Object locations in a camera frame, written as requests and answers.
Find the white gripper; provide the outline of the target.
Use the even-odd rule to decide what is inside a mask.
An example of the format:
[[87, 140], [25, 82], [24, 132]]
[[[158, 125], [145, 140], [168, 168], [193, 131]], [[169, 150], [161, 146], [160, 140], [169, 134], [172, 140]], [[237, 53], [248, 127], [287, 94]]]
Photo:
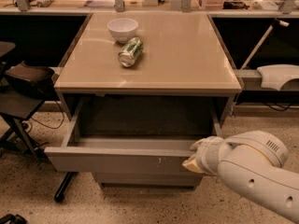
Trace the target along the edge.
[[210, 136], [196, 141], [190, 147], [194, 154], [190, 160], [184, 161], [182, 166], [193, 173], [216, 175], [222, 141], [223, 139], [218, 136]]

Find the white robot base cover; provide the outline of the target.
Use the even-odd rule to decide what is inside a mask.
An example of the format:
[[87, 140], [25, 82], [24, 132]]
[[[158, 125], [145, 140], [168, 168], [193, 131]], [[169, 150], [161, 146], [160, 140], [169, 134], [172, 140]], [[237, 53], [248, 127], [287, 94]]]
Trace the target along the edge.
[[280, 91], [291, 80], [299, 78], [299, 66], [293, 64], [273, 64], [260, 66], [257, 72], [261, 75], [261, 87]]

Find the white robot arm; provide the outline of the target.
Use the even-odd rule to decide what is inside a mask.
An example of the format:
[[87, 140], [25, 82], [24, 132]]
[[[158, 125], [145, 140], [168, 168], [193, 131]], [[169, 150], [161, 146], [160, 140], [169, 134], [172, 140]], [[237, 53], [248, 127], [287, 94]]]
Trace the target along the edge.
[[283, 168], [289, 152], [273, 134], [209, 136], [192, 144], [191, 150], [182, 163], [187, 170], [214, 175], [242, 197], [299, 223], [299, 174]]

